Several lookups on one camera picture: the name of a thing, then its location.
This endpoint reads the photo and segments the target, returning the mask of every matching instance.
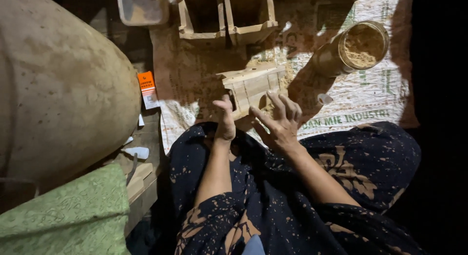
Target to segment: person's left hand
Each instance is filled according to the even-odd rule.
[[[219,124],[214,138],[220,138],[231,142],[235,137],[235,125],[232,116],[233,105],[229,99],[229,95],[225,94],[221,101],[213,101],[213,104],[221,109],[219,113]]]

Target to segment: person's right hand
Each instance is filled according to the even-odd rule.
[[[302,147],[297,141],[297,128],[301,120],[302,110],[299,104],[294,103],[282,94],[278,95],[272,91],[267,91],[267,96],[275,106],[273,109],[275,120],[265,115],[257,107],[251,106],[249,113],[257,117],[270,130],[270,134],[257,120],[254,120],[252,125],[266,146],[288,156],[298,147]]]

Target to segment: dark blue patterned fabric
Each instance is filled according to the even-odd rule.
[[[233,191],[193,207],[215,123],[188,129],[170,152],[180,232],[176,254],[242,254],[258,234],[267,255],[426,254],[383,216],[420,161],[402,128],[379,122],[301,140],[309,154],[362,206],[317,204],[284,157],[237,130],[230,162]]]

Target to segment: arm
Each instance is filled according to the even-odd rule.
[[[299,105],[284,95],[278,96],[278,94],[271,92],[267,92],[267,95],[275,105],[273,114],[274,118],[278,120],[271,119],[258,108],[250,108],[250,114],[257,117],[270,130],[270,134],[268,134],[259,122],[252,122],[262,141],[269,148],[287,157],[315,201],[359,206],[297,141],[298,123],[302,116]]]
[[[221,121],[218,124],[208,163],[196,192],[194,206],[216,195],[232,192],[229,149],[235,137],[233,107],[227,95],[223,96],[222,101],[214,101],[213,104],[221,108]]]

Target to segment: plastic container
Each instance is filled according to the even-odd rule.
[[[345,42],[348,37],[348,33],[354,27],[368,26],[369,28],[378,32],[381,36],[381,51],[375,56],[376,61],[368,66],[360,66],[352,61],[348,52],[346,52]],[[360,39],[363,43],[366,43],[366,38]],[[385,30],[382,24],[375,21],[366,20],[355,23],[347,28],[342,33],[336,35],[330,43],[320,47],[312,56],[312,64],[314,70],[325,77],[337,77],[340,75],[346,75],[353,73],[357,70],[367,70],[376,66],[382,59],[389,48],[389,34]]]
[[[168,0],[118,0],[118,10],[127,26],[161,25],[169,19]]]

